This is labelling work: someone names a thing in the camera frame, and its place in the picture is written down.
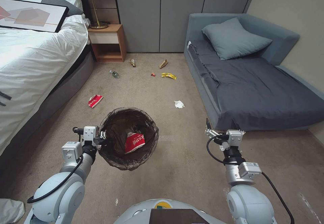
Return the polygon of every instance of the beige carpet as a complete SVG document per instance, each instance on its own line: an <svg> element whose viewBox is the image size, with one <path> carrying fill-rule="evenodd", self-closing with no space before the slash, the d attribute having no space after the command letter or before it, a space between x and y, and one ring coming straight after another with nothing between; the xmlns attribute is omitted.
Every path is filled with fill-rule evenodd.
<svg viewBox="0 0 324 224"><path fill-rule="evenodd" d="M135 59L136 68L128 60L96 63L82 89L24 147L12 153L12 160L0 177L0 197L26 201L44 180L56 174L63 163L61 146L77 140L72 127L99 125L115 108L137 107L146 111L160 130L153 156L129 172L110 167L97 154L73 223L113 223L129 206L151 198L179 200L226 223L234 223L226 204L230 188L225 167L207 153L204 135L207 114L183 54L129 54L129 57ZM169 64L159 69L164 59ZM111 69L120 74L119 79L109 74ZM173 73L177 80L161 78L161 72ZM104 98L91 109L87 101L93 94ZM185 108L175 108L177 100ZM211 150L223 158L217 146L213 145ZM249 132L244 136L242 151L246 160L258 162L271 178L296 223L324 222L324 148L312 134ZM263 176L257 178L255 187L272 202L277 222L289 223L288 215Z"/></svg>

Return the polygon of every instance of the blue-gray pillow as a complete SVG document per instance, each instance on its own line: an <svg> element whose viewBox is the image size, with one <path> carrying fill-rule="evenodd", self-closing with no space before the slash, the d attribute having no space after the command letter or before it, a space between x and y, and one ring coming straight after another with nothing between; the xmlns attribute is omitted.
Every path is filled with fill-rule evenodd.
<svg viewBox="0 0 324 224"><path fill-rule="evenodd" d="M50 4L50 5L60 5L60 6L67 6L68 11L68 17L72 15L82 15L83 11L79 8L77 8L75 5L71 4L70 2L66 0L42 0L43 4Z"/></svg>
<svg viewBox="0 0 324 224"><path fill-rule="evenodd" d="M249 55L267 47L272 40L246 31L237 17L202 29L221 60Z"/></svg>

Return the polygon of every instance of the dark gray mattress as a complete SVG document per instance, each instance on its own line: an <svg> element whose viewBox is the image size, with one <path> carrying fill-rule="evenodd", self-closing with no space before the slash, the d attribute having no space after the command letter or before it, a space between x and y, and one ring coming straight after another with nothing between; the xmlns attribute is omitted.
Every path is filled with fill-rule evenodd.
<svg viewBox="0 0 324 224"><path fill-rule="evenodd" d="M232 119L245 131L285 130L324 120L324 100L258 54L220 60L208 40L191 41L194 66L218 109L216 129Z"/></svg>

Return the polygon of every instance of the plastic bottle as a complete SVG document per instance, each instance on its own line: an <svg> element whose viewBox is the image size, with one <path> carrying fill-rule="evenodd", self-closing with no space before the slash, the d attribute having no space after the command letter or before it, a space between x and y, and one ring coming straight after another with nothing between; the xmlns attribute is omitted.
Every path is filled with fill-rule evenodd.
<svg viewBox="0 0 324 224"><path fill-rule="evenodd" d="M114 78L119 78L119 75L117 72L110 71L110 73L114 76Z"/></svg>

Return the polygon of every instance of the white duvet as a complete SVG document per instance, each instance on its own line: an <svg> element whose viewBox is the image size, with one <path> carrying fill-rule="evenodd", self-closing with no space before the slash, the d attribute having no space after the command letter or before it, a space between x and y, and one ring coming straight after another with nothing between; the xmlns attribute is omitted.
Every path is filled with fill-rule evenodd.
<svg viewBox="0 0 324 224"><path fill-rule="evenodd" d="M87 44L84 15L67 17L58 33L0 28L0 154L37 112Z"/></svg>

